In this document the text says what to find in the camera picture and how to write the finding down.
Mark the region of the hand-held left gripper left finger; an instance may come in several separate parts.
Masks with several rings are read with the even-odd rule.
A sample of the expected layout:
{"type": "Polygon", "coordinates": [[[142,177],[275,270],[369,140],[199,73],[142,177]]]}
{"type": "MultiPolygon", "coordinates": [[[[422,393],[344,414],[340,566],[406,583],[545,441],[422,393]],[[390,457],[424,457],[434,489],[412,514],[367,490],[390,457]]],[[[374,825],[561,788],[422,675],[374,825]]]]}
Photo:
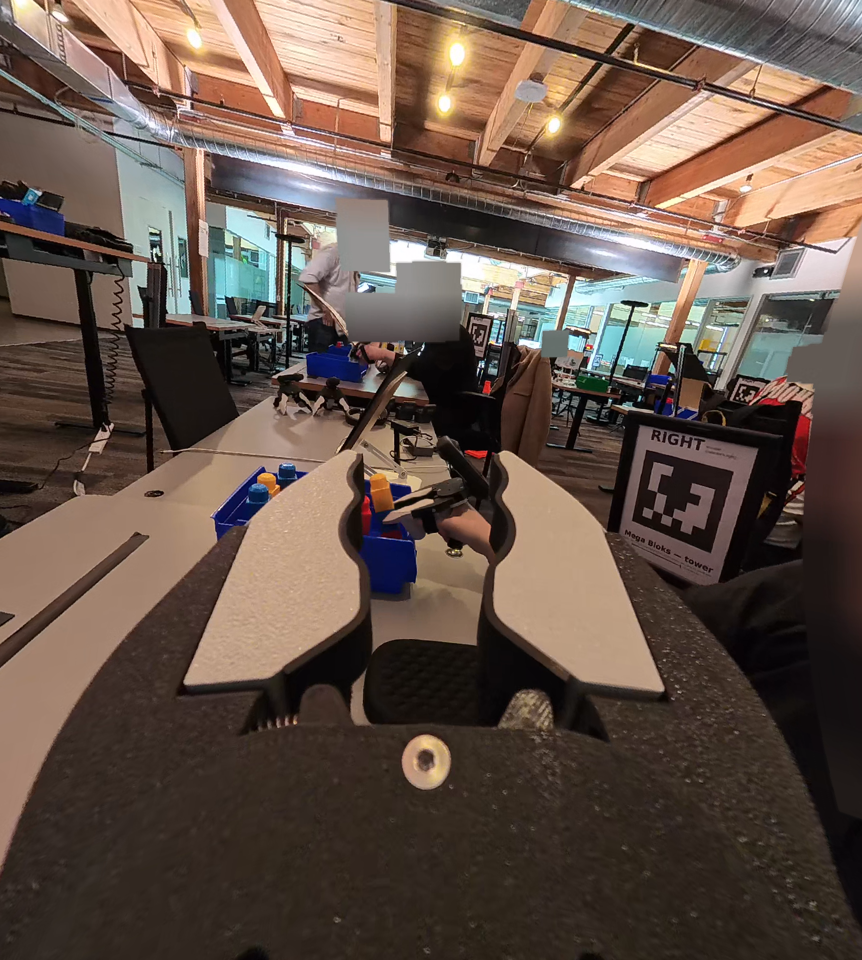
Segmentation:
{"type": "Polygon", "coordinates": [[[345,451],[257,512],[185,674],[186,692],[257,690],[275,717],[296,714],[317,684],[350,701],[372,652],[364,492],[363,457],[345,451]]]}

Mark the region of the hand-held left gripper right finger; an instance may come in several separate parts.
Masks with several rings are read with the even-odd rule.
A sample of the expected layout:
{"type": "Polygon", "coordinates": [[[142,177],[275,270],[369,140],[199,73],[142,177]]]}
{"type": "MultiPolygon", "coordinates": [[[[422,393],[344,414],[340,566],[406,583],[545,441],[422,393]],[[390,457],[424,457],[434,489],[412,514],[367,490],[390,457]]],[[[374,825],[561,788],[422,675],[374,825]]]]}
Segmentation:
{"type": "Polygon", "coordinates": [[[597,724],[593,696],[659,701],[665,685],[602,525],[509,452],[489,474],[494,516],[478,625],[482,700],[496,719],[541,690],[557,724],[597,724]]]}

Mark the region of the blue plastic bin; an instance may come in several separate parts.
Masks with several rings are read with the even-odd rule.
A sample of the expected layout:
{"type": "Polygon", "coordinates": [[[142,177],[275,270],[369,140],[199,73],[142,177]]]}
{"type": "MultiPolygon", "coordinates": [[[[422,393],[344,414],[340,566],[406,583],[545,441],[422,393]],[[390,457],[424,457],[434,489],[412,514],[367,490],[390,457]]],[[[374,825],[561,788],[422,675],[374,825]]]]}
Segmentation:
{"type": "MultiPolygon", "coordinates": [[[[277,472],[261,467],[233,489],[230,496],[212,515],[217,538],[235,526],[245,525],[267,499],[250,497],[252,488],[260,485],[268,491],[291,486],[306,474],[291,462],[281,463],[277,472]]],[[[361,556],[368,570],[373,593],[400,594],[406,584],[416,581],[416,548],[413,536],[401,523],[386,523],[394,501],[412,492],[407,485],[390,482],[385,476],[378,481],[378,499],[373,500],[370,483],[365,479],[362,506],[363,541],[361,556]]]]}
{"type": "Polygon", "coordinates": [[[305,356],[307,376],[324,380],[359,383],[363,380],[369,363],[361,359],[352,345],[332,345],[324,352],[309,352],[305,356]]]}

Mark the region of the group of block towers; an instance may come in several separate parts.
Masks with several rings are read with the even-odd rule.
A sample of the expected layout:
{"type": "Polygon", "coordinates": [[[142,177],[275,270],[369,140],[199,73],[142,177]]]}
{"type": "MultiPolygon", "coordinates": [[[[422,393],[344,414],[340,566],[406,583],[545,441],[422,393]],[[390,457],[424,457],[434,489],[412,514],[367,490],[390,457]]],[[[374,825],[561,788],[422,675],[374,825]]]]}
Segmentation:
{"type": "MultiPolygon", "coordinates": [[[[216,510],[212,515],[216,536],[220,538],[232,527],[244,525],[251,519],[251,516],[257,509],[265,505],[266,498],[263,498],[259,492],[257,492],[254,497],[251,497],[253,487],[260,487],[269,494],[270,498],[274,498],[277,496],[275,488],[283,490],[285,486],[291,485],[292,481],[296,482],[297,479],[305,475],[305,471],[298,470],[293,464],[285,463],[281,463],[278,472],[265,471],[264,469],[258,470],[248,478],[242,486],[239,486],[233,495],[222,504],[221,508],[216,510]],[[280,472],[286,474],[284,480],[280,479],[280,472]]],[[[393,499],[403,497],[413,491],[410,484],[397,482],[399,479],[400,478],[396,476],[389,479],[389,488],[393,499]]],[[[367,504],[362,507],[363,533],[365,536],[384,536],[381,532],[382,521],[372,519],[372,516],[375,515],[375,509],[373,508],[370,493],[366,494],[366,500],[367,504]]]]}

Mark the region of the person's right hand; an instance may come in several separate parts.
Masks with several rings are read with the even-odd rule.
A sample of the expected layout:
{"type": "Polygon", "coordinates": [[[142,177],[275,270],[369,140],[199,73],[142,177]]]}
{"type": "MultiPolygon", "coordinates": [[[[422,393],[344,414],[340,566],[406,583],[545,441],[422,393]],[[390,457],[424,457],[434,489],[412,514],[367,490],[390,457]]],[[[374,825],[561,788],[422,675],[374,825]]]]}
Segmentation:
{"type": "Polygon", "coordinates": [[[495,561],[495,553],[490,544],[491,526],[487,520],[473,508],[461,512],[453,511],[437,517],[437,532],[448,543],[455,542],[467,546],[489,563],[495,561]]]}

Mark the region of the tan coat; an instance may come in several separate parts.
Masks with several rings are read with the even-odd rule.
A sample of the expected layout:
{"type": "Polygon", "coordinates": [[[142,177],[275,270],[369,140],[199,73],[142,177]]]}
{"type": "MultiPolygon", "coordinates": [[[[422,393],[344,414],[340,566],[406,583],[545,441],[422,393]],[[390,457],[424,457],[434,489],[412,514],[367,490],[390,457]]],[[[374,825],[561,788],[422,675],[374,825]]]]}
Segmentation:
{"type": "Polygon", "coordinates": [[[500,450],[516,454],[532,467],[548,438],[552,419],[552,365],[534,347],[521,346],[505,382],[500,450]]]}

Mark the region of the framed tag sign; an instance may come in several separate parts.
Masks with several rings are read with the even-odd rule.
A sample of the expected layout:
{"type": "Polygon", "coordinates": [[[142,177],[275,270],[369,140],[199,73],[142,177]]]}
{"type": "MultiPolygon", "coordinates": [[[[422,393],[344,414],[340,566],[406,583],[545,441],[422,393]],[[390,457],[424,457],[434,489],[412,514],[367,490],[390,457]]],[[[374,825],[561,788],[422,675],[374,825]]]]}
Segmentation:
{"type": "Polygon", "coordinates": [[[630,412],[606,529],[679,582],[725,582],[740,571],[781,455],[772,433],[630,412]]]}

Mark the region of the black quilted pad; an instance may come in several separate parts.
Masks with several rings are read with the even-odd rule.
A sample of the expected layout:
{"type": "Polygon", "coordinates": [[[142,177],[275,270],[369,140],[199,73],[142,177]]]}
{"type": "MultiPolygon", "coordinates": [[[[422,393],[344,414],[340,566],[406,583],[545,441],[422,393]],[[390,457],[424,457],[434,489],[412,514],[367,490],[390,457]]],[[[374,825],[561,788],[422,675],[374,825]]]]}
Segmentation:
{"type": "Polygon", "coordinates": [[[475,645],[388,641],[365,670],[365,717],[374,725],[481,726],[479,668],[475,645]]]}

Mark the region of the black office chair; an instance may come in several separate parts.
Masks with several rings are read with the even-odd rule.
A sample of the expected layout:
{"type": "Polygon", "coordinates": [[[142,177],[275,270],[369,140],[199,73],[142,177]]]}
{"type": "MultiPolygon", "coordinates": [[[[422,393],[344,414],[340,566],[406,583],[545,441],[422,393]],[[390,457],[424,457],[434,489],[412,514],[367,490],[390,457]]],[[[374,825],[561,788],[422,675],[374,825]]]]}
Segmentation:
{"type": "Polygon", "coordinates": [[[154,470],[152,412],[172,450],[184,450],[238,416],[205,327],[128,327],[125,336],[144,388],[146,459],[154,470]]]}

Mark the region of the wooden top standing desk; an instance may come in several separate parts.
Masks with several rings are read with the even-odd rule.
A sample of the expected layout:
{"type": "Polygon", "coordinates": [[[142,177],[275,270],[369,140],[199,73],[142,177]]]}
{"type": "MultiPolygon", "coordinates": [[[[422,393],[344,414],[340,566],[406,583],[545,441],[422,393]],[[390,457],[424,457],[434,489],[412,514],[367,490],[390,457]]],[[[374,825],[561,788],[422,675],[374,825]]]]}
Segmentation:
{"type": "MultiPolygon", "coordinates": [[[[90,402],[90,423],[80,425],[93,434],[109,426],[109,404],[99,344],[97,316],[88,274],[113,275],[119,280],[132,275],[133,262],[148,264],[149,259],[134,252],[102,246],[63,235],[32,230],[0,218],[0,259],[35,263],[73,272],[77,293],[77,312],[84,353],[84,365],[90,402]]],[[[0,494],[25,495],[33,484],[0,479],[0,494]]]]}

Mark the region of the blue storage crate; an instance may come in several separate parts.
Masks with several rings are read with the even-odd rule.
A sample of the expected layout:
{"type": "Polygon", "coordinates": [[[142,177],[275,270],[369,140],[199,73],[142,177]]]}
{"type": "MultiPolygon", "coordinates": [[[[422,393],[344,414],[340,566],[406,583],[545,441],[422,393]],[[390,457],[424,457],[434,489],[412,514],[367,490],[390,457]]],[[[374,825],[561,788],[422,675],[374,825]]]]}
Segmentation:
{"type": "Polygon", "coordinates": [[[65,235],[65,218],[60,212],[6,198],[0,198],[0,212],[9,216],[11,222],[18,226],[41,233],[65,235]]]}

